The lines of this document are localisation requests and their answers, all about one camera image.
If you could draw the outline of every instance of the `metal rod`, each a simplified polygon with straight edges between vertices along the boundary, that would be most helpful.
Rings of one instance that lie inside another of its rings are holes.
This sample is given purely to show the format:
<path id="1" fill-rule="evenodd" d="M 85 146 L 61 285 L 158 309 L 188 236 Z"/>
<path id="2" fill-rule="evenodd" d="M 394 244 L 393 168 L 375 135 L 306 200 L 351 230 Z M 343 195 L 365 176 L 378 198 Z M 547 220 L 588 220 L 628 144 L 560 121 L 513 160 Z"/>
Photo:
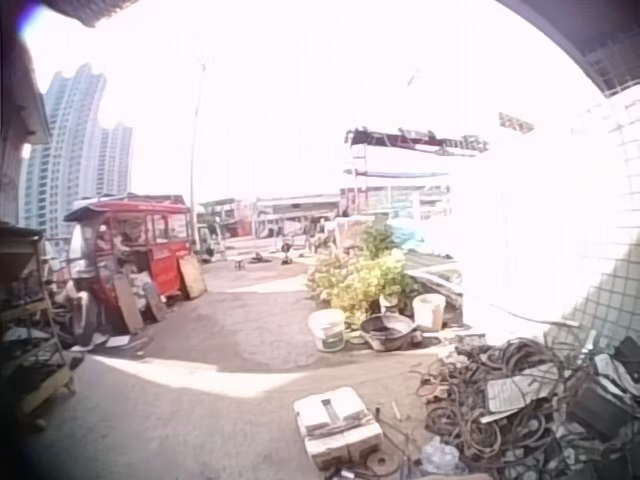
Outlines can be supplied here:
<path id="1" fill-rule="evenodd" d="M 195 195 L 193 189 L 193 170 L 194 170 L 194 159 L 196 156 L 196 141 L 198 139 L 198 114 L 200 112 L 200 100 L 202 99 L 202 86 L 204 84 L 204 74 L 207 71 L 207 67 L 204 63 L 200 64 L 201 74 L 200 74 L 200 85 L 198 87 L 198 98 L 196 101 L 196 111 L 193 118 L 193 138 L 191 141 L 191 162 L 190 162 L 190 173 L 189 173 L 189 183 L 190 183 L 190 203 L 191 203 L 191 232 L 196 241 L 196 247 L 198 251 L 201 250 L 200 245 L 200 237 L 198 235 L 197 222 L 196 222 L 196 203 L 195 203 Z"/>

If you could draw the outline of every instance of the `vehicle wheel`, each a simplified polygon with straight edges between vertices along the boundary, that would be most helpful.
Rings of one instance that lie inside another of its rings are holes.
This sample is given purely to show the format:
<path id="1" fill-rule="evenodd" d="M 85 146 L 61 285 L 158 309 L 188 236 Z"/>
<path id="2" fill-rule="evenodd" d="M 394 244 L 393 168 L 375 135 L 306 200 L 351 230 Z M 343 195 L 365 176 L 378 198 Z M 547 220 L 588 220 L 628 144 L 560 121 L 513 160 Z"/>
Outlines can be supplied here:
<path id="1" fill-rule="evenodd" d="M 81 347 L 91 345 L 98 325 L 98 304 L 89 292 L 80 292 L 73 305 L 71 326 L 73 336 Z"/>

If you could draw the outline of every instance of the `skyscraper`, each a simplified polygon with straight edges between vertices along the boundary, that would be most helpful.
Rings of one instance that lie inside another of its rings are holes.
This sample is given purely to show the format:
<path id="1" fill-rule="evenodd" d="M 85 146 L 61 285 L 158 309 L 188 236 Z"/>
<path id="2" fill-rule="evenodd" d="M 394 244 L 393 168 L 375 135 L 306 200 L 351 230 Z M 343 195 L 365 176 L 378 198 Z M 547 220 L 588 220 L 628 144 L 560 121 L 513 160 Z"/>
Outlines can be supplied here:
<path id="1" fill-rule="evenodd" d="M 106 85 L 88 64 L 71 78 L 55 74 L 44 96 L 51 142 L 34 146 L 21 178 L 21 224 L 70 235 L 63 217 L 81 196 L 95 195 L 98 109 Z"/>
<path id="2" fill-rule="evenodd" d="M 96 169 L 96 195 L 127 193 L 131 186 L 131 137 L 133 129 L 119 122 L 100 130 Z"/>

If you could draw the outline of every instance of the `white bucket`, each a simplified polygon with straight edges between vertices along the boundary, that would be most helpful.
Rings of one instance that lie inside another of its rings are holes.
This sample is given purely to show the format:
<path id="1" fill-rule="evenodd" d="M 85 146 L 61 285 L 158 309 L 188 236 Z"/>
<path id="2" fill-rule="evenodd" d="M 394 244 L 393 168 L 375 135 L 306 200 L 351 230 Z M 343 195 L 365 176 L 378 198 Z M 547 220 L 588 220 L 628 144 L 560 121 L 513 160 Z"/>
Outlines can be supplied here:
<path id="1" fill-rule="evenodd" d="M 442 330 L 446 304 L 445 296 L 437 293 L 428 293 L 414 298 L 413 314 L 416 325 L 430 330 Z"/>
<path id="2" fill-rule="evenodd" d="M 327 308 L 309 315 L 309 328 L 321 352 L 336 352 L 344 347 L 344 312 Z"/>

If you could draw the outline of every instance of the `paved ground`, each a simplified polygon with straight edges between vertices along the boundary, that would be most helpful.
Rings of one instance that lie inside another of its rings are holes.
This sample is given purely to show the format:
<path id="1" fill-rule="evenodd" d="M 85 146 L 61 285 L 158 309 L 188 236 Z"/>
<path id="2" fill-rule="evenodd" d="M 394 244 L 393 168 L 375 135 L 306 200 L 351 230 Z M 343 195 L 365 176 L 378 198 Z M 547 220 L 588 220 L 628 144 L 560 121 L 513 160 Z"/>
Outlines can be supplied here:
<path id="1" fill-rule="evenodd" d="M 87 358 L 79 392 L 58 400 L 34 452 L 64 480 L 316 479 L 292 404 L 346 385 L 417 448 L 424 407 L 409 370 L 433 354 L 317 352 L 306 269 L 205 267 L 210 291 L 152 327 L 144 359 Z M 395 420 L 391 401 L 410 418 Z"/>

